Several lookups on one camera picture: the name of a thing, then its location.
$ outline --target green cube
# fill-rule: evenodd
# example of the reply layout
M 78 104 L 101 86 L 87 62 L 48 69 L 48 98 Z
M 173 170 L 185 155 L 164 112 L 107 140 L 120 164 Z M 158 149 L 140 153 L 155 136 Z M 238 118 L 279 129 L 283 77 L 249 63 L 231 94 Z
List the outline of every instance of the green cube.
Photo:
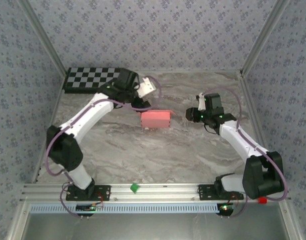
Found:
M 137 185 L 136 183 L 133 183 L 131 186 L 131 190 L 133 191 L 133 193 L 136 193 L 138 189 L 139 189 L 139 185 Z

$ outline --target black mounting bracket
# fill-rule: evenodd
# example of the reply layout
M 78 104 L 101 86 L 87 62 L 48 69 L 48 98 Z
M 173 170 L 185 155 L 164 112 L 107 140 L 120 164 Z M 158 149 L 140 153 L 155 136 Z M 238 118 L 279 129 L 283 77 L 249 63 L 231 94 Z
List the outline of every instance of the black mounting bracket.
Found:
M 66 193 L 66 201 L 101 201 L 103 196 L 103 201 L 109 201 L 111 195 L 110 185 L 93 185 L 92 193 L 85 194 L 85 190 L 81 190 L 75 185 L 69 186 Z
M 201 201 L 207 201 L 207 200 L 225 200 L 229 201 L 236 200 L 235 196 L 237 196 L 238 200 L 243 200 L 244 195 L 236 192 L 236 191 L 221 191 L 219 194 L 217 193 L 215 189 L 214 184 L 201 184 L 198 185 L 198 194 L 199 194 L 199 200 Z

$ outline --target metal base plate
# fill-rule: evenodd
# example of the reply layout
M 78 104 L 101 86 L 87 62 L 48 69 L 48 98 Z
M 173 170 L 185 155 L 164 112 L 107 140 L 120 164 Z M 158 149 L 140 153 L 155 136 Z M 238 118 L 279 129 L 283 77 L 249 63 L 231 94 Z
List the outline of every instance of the metal base plate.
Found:
M 101 201 L 101 195 L 103 196 L 103 201 L 109 201 L 111 186 L 95 185 L 94 193 L 90 198 L 87 198 L 84 194 L 78 194 L 74 186 L 69 186 L 66 193 L 66 201 Z
M 199 199 L 201 201 L 206 201 L 206 200 L 236 200 L 236 197 L 232 194 L 235 194 L 238 198 L 238 200 L 243 200 L 244 195 L 242 195 L 239 192 L 236 191 L 227 191 L 222 193 L 221 195 L 218 195 L 216 193 L 214 184 L 201 184 L 198 185 L 198 194 L 199 194 Z

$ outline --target checkerboard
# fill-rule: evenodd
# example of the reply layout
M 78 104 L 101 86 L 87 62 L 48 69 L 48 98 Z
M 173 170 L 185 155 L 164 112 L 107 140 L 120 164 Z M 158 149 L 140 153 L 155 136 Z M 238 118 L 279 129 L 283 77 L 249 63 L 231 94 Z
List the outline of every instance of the checkerboard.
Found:
M 120 68 L 70 67 L 63 89 L 66 94 L 95 94 L 104 83 L 117 78 Z

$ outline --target wall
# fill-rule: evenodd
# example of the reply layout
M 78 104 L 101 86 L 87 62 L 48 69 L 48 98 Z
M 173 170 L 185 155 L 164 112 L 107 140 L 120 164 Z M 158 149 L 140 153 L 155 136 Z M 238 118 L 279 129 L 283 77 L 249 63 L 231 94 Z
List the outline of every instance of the wall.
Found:
M 0 239 L 29 183 L 61 78 L 15 0 L 0 0 Z
M 68 67 L 240 69 L 275 0 L 30 0 Z
M 291 1 L 247 79 L 306 235 L 306 0 Z

